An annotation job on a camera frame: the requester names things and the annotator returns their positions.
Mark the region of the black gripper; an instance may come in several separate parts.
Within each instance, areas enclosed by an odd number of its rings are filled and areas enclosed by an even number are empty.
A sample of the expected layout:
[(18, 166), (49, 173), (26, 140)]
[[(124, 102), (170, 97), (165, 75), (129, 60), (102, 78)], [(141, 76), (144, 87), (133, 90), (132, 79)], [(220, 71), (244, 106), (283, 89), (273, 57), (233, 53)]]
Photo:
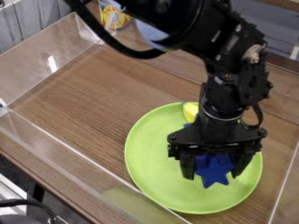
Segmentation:
[(218, 122), (202, 125), (197, 119), (166, 137), (168, 157), (180, 159), (181, 175), (193, 180), (194, 156), (229, 154), (234, 179), (245, 170), (252, 157), (261, 150), (261, 139), (267, 136), (264, 128), (248, 127), (242, 122)]

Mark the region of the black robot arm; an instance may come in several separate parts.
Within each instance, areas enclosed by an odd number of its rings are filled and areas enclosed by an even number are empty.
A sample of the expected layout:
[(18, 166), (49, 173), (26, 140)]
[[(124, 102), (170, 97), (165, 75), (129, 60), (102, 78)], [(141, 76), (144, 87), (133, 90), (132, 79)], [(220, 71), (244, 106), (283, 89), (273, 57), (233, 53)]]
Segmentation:
[(144, 36), (153, 48), (138, 51), (118, 42), (81, 0), (65, 0), (90, 30), (125, 56), (149, 60), (173, 50), (197, 56), (208, 79), (201, 84), (194, 121), (166, 137), (168, 156), (180, 161), (181, 175), (193, 179), (210, 161), (237, 177), (261, 150), (267, 130), (241, 119), (246, 109), (262, 117), (258, 103), (273, 87), (268, 80), (264, 34), (230, 7), (229, 0), (114, 0), (124, 13), (161, 34)]

